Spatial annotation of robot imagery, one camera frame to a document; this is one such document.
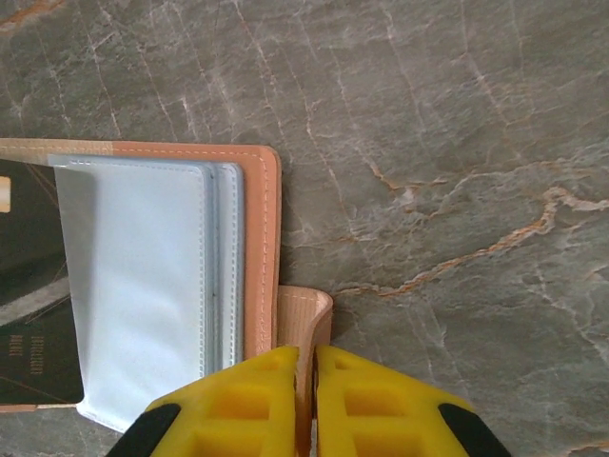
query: wallet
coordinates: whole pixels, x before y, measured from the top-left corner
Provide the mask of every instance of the wallet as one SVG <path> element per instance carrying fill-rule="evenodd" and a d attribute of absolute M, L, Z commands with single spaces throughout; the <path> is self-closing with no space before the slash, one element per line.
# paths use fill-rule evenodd
<path fill-rule="evenodd" d="M 329 342 L 332 300 L 310 288 L 278 287 L 281 168 L 272 149 L 4 139 L 0 159 L 55 167 L 85 397 L 80 412 L 122 431 L 144 402 L 119 405 L 130 392 L 151 395 L 291 345 L 301 348 L 299 433 L 310 436 L 307 373 L 314 346 Z M 177 250 L 165 250 L 167 239 Z M 149 261 L 133 265 L 136 256 Z M 205 305 L 184 306 L 192 302 Z M 215 342 L 214 334 L 221 335 Z M 150 362 L 155 357 L 158 364 Z M 118 364 L 131 385 L 105 372 L 108 364 Z"/>

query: stitching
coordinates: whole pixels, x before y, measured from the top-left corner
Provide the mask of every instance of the stitching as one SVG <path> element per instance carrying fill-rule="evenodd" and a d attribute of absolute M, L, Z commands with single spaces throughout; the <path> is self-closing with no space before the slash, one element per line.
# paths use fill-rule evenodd
<path fill-rule="evenodd" d="M 234 202 L 232 207 L 231 214 L 231 229 L 232 229 L 232 237 L 233 240 L 236 240 L 239 236 L 237 232 L 237 176 L 234 170 L 231 167 L 221 166 L 222 170 L 225 170 L 230 175 L 230 181 L 232 183 L 232 195 L 231 199 Z M 229 332 L 230 338 L 229 341 L 229 363 L 234 365 L 236 362 L 236 354 L 235 354 L 235 319 L 236 319 L 236 307 L 237 307 L 237 285 L 236 285 L 236 277 L 237 277 L 237 265 L 236 265 L 236 256 L 237 256 L 237 243 L 231 244 L 230 250 L 230 268 L 231 268 L 231 283 L 230 283 L 230 315 L 229 315 Z"/>
<path fill-rule="evenodd" d="M 321 303 L 321 300 L 319 298 L 307 297 L 306 295 L 291 294 L 291 293 L 282 293 L 280 295 L 282 298 L 302 298 L 303 300 L 306 300 L 307 302 Z"/>
<path fill-rule="evenodd" d="M 196 171 L 191 169 L 175 169 L 172 167 L 156 167 L 153 165 L 136 165 L 136 164 L 100 164 L 97 162 L 92 162 L 90 160 L 70 160 L 69 163 L 71 165 L 87 165 L 87 166 L 98 166 L 98 167 L 132 167 L 137 169 L 160 169 L 163 171 L 178 171 L 181 173 L 189 173 L 189 174 L 197 174 Z"/>
<path fill-rule="evenodd" d="M 201 377 L 205 376 L 206 371 L 206 363 L 205 363 L 205 339 L 209 338 L 207 328 L 205 328 L 205 292 L 204 290 L 204 258 L 205 258 L 205 236 L 206 233 L 206 218 L 203 216 L 204 210 L 204 199 L 202 195 L 203 192 L 203 175 L 197 173 L 192 169 L 178 169 L 175 167 L 159 167 L 154 165 L 144 165 L 144 164 L 105 164 L 105 163 L 95 163 L 90 160 L 69 160 L 69 163 L 72 165 L 85 165 L 90 167 L 127 167 L 127 168 L 139 168 L 139 169 L 159 169 L 163 171 L 177 171 L 181 173 L 188 173 L 196 175 L 200 191 L 198 192 L 199 197 L 199 375 Z"/>
<path fill-rule="evenodd" d="M 0 146 L 0 149 L 52 149 L 52 150 L 80 150 L 80 151 L 99 151 L 99 150 L 109 150 L 109 149 L 78 149 L 78 148 L 68 148 L 68 147 L 52 147 L 52 146 L 37 146 L 37 147 L 27 147 L 27 146 Z M 258 154 L 252 154 L 251 152 L 221 152 L 218 150 L 165 150 L 165 149 L 120 149 L 127 152 L 153 152 L 153 153 L 166 153 L 166 154 L 191 154 L 191 155 L 246 155 L 249 157 L 257 158 L 263 165 L 263 175 L 265 180 L 265 196 L 263 202 L 263 280 L 262 280 L 262 297 L 261 297 L 261 306 L 262 309 L 265 308 L 266 303 L 266 274 L 267 274 L 267 256 L 268 256 L 268 168 L 266 167 L 265 160 Z M 263 329 L 264 337 L 266 337 L 267 329 Z"/>
<path fill-rule="evenodd" d="M 206 309 L 206 297 L 203 290 L 204 286 L 204 249 L 207 248 L 205 244 L 206 234 L 206 218 L 203 216 L 204 210 L 204 197 L 206 192 L 203 192 L 203 174 L 198 174 L 197 181 L 199 182 L 199 376 L 205 376 L 206 371 L 206 360 L 205 360 L 205 346 L 206 340 L 209 340 L 209 334 L 205 326 L 205 309 Z"/>
<path fill-rule="evenodd" d="M 53 146 L 53 145 L 49 145 L 49 146 L 0 146 L 0 149 L 45 149 L 45 150 L 49 150 L 49 151 L 53 151 L 53 150 L 75 150 L 75 151 L 86 151 L 86 152 L 97 152 L 98 150 L 112 150 L 112 148 L 77 148 L 77 147 L 72 147 L 69 148 L 67 146 Z"/>

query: yellow plastic jaw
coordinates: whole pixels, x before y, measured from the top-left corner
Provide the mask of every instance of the yellow plastic jaw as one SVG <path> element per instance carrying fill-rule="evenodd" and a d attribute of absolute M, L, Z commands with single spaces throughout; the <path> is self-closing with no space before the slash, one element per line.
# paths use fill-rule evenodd
<path fill-rule="evenodd" d="M 294 457 L 297 358 L 277 348 L 152 403 L 181 410 L 151 457 Z"/>
<path fill-rule="evenodd" d="M 316 353 L 319 457 L 510 457 L 461 398 L 338 348 Z M 176 390 L 107 457 L 295 457 L 297 359 L 277 348 Z"/>

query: tan leather wallet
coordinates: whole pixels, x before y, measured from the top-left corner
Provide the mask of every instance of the tan leather wallet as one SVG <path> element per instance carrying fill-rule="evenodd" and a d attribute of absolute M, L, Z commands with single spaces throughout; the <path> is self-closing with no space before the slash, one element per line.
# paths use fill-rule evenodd
<path fill-rule="evenodd" d="M 245 357 L 276 346 L 301 349 L 297 374 L 299 435 L 310 437 L 312 349 L 328 344 L 332 299 L 310 288 L 278 286 L 281 164 L 263 146 L 214 146 L 123 141 L 0 139 L 0 158 L 48 165 L 50 154 L 91 154 L 233 162 L 245 177 Z"/>

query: card holder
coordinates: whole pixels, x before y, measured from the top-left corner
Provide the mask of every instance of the card holder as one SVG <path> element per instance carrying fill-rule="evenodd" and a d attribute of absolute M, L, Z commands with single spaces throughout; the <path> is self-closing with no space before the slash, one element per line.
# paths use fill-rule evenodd
<path fill-rule="evenodd" d="M 218 189 L 218 285 L 217 334 L 220 365 L 232 367 L 244 360 L 244 177 L 235 164 L 210 164 Z"/>
<path fill-rule="evenodd" d="M 149 401 L 212 372 L 216 308 L 209 167 L 51 156 L 84 400 L 124 430 Z"/>

